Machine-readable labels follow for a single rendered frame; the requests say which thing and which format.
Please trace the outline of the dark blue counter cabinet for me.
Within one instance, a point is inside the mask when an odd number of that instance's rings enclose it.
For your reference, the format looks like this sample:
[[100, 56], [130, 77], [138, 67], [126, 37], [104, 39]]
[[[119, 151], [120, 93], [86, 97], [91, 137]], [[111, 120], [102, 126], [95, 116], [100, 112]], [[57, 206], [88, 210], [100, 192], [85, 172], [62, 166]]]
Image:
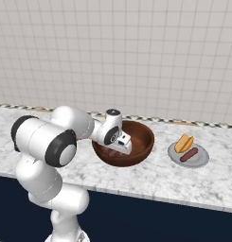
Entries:
[[[91, 242], [232, 242], [232, 214], [90, 192], [78, 216]], [[50, 211], [15, 179], [0, 177], [0, 242], [44, 242]]]

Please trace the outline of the brown wooden bowl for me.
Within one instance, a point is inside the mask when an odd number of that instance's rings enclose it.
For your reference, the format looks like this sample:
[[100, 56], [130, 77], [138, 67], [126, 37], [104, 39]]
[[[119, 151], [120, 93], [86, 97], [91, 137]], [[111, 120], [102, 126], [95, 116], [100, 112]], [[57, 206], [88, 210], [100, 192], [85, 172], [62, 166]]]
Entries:
[[110, 148], [92, 142], [92, 146], [98, 157], [106, 164], [127, 167], [141, 163], [152, 151], [154, 135], [144, 124], [124, 120], [122, 130], [131, 136], [132, 152], [129, 155], [119, 153]]

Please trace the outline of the brown sausage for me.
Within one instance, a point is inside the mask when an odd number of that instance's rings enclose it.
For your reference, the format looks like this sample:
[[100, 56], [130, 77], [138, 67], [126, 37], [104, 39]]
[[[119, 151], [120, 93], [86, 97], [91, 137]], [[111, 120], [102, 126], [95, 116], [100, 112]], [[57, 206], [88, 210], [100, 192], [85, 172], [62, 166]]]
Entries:
[[198, 153], [198, 148], [194, 147], [191, 150], [189, 150], [186, 154], [184, 154], [181, 158], [180, 161], [182, 163], [186, 162], [188, 159], [190, 159], [191, 157], [193, 157], [194, 155], [196, 155]]

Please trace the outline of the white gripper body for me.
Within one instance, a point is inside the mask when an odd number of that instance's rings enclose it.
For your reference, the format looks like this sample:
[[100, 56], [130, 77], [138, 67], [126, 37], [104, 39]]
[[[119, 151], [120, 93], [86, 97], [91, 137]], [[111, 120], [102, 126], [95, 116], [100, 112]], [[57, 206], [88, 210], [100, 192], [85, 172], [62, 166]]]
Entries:
[[129, 155], [132, 152], [132, 142], [129, 141], [127, 144], [124, 144], [122, 142], [114, 142], [109, 145], [109, 148], [120, 153]]

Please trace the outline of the grey round plate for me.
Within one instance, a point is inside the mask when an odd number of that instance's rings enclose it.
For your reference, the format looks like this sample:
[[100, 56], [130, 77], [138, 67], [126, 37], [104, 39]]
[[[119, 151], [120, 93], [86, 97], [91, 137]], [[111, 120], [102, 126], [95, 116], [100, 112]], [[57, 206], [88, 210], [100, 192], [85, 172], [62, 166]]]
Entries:
[[185, 152], [183, 153], [177, 153], [174, 150], [174, 146], [176, 145], [176, 143], [172, 143], [169, 148], [168, 148], [168, 155], [170, 157], [170, 159], [175, 162], [176, 164], [182, 166], [182, 167], [186, 167], [186, 168], [200, 168], [203, 167], [204, 165], [206, 165], [209, 161], [209, 155], [208, 152], [200, 145], [193, 143], [191, 148], [196, 147], [198, 149], [198, 152], [192, 156], [191, 158], [189, 158], [187, 161], [185, 162], [181, 162], [180, 158], [185, 155]]

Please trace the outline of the yellow hot dog bun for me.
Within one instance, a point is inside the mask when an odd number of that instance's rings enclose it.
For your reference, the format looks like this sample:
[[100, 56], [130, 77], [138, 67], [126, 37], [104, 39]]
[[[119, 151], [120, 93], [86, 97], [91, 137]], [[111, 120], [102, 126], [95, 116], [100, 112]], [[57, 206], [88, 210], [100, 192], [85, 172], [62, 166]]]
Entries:
[[193, 144], [193, 137], [189, 137], [186, 133], [184, 133], [182, 137], [178, 140], [176, 145], [174, 146], [174, 150], [176, 153], [183, 153], [189, 150], [192, 144]]

